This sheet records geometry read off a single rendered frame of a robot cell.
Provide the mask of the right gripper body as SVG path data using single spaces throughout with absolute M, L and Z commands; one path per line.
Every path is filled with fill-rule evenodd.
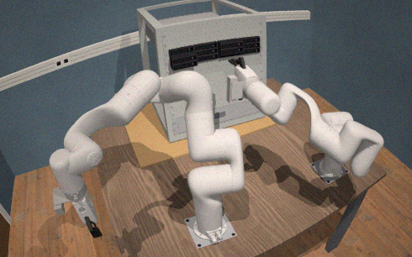
M 242 69 L 239 66 L 235 67 L 235 75 L 238 77 L 239 81 L 249 81 L 250 79 L 258 79 L 256 73 L 246 65 L 246 69 Z

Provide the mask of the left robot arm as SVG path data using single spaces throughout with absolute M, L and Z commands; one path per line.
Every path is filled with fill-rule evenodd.
M 241 191 L 245 185 L 242 144 L 234 128 L 214 130 L 212 90 L 206 78 L 196 71 L 180 71 L 166 77 L 150 70 L 140 71 L 129 77 L 110 101 L 83 114 L 71 126 L 64 138 L 65 148 L 50 157 L 50 168 L 60 185 L 53 188 L 56 214 L 65 214 L 64 203 L 79 202 L 86 195 L 81 173 L 97 167 L 103 159 L 102 149 L 89 138 L 92 134 L 99 129 L 128 125 L 148 103 L 182 100 L 187 102 L 184 117 L 191 159 L 229 162 L 198 167 L 188 174 L 196 215 L 195 234 L 214 244 L 222 239 L 226 222 L 222 218 L 221 195 Z

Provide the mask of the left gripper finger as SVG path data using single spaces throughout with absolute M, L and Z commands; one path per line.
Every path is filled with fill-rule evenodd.
M 88 229 L 89 229 L 89 232 L 91 233 L 91 235 L 92 235 L 94 238 L 98 238 L 98 237 L 103 236 L 102 233 L 100 232 L 99 228 L 97 228 L 96 224 L 95 224 L 94 222 L 92 222 L 92 221 L 90 222 L 89 217 L 85 217 L 85 220 L 86 220 L 86 224 L 87 224 L 87 227 L 88 227 Z M 92 223 L 93 223 L 93 225 L 94 225 L 94 228 L 92 227 Z M 97 232 L 96 232 L 96 231 L 97 231 Z

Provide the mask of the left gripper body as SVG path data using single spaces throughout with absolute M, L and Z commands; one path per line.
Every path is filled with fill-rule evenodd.
M 74 208 L 76 209 L 78 216 L 80 217 L 80 219 L 85 225 L 86 225 L 85 217 L 89 217 L 90 220 L 94 223 L 98 222 L 98 217 L 95 211 L 95 207 L 93 205 L 92 199 L 89 196 L 88 192 L 81 200 L 79 200 L 79 202 L 74 202 L 74 201 L 71 201 L 71 202 Z

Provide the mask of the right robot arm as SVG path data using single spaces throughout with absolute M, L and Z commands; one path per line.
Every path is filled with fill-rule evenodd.
M 353 121 L 348 112 L 320 114 L 314 99 L 291 83 L 284 83 L 276 94 L 258 79 L 238 82 L 235 75 L 227 76 L 226 101 L 235 103 L 245 97 L 278 125 L 287 124 L 299 100 L 303 100 L 311 115 L 309 142 L 325 153 L 319 165 L 325 176 L 340 178 L 341 165 L 351 160 L 351 173 L 362 178 L 383 147 L 383 137 L 377 131 Z

